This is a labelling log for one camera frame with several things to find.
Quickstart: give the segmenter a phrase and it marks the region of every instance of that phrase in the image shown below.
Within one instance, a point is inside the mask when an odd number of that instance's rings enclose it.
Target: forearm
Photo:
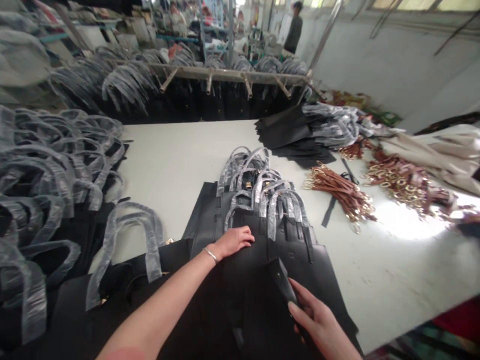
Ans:
[[[216,253],[215,244],[208,248]],[[135,349],[142,355],[134,360],[156,359],[180,316],[214,266],[215,260],[206,251],[185,264],[122,323],[98,359],[108,359],[109,354],[117,352],[122,355],[122,349]]]

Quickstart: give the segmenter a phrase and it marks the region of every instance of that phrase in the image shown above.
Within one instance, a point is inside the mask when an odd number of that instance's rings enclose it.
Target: metal hanging rod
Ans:
[[[290,74],[280,74],[280,73],[269,73],[269,72],[241,72],[236,70],[226,70],[226,69],[210,69],[207,67],[194,67],[194,66],[171,66],[166,64],[144,62],[144,61],[135,61],[135,60],[112,60],[105,59],[115,64],[128,64],[128,63],[143,63],[148,65],[157,75],[165,76],[166,73],[172,75],[175,72],[174,76],[176,78],[182,79],[199,79],[206,80],[210,82],[211,80],[216,81],[227,81],[234,83],[245,83],[246,81],[249,84],[267,84],[267,85],[278,85],[278,81],[282,82],[284,86],[304,86],[307,84],[308,78],[306,76],[300,75],[290,75]]]

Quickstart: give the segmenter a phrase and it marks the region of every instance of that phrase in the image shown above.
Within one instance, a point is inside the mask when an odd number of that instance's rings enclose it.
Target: worker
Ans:
[[[283,48],[292,54],[295,54],[297,51],[297,45],[299,44],[300,35],[302,34],[302,25],[304,23],[300,17],[302,6],[300,1],[293,4],[293,19],[291,20],[290,30],[283,45]]]
[[[175,2],[170,3],[170,18],[171,18],[172,25],[177,25],[177,24],[187,25],[187,21],[185,20],[184,15],[180,12]]]
[[[97,360],[154,360],[205,277],[222,261],[255,241],[248,226],[229,229],[172,275],[132,313],[107,341]],[[326,360],[361,360],[332,311],[306,288],[290,279],[304,310],[288,309]],[[292,331],[299,332],[295,326]]]

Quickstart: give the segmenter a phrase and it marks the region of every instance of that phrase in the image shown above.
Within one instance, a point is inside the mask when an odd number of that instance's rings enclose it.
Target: white wall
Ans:
[[[370,39],[382,13],[363,11],[352,20],[362,4],[350,0],[340,13],[314,69],[316,80],[326,88],[370,95],[376,105],[403,117],[401,126],[409,131],[480,109],[479,37],[456,36],[434,56],[470,15],[391,15]],[[329,14],[304,9],[300,15],[303,28],[296,55],[309,65]],[[281,33],[288,32],[289,21],[290,16],[283,16]],[[443,26],[433,29],[431,24],[439,22]],[[479,27],[478,22],[471,25]],[[285,41],[281,34],[278,40]]]

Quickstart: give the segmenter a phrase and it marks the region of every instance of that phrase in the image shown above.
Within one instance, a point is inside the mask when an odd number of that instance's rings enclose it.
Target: red fabric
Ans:
[[[432,322],[439,328],[480,345],[480,298],[464,302]]]

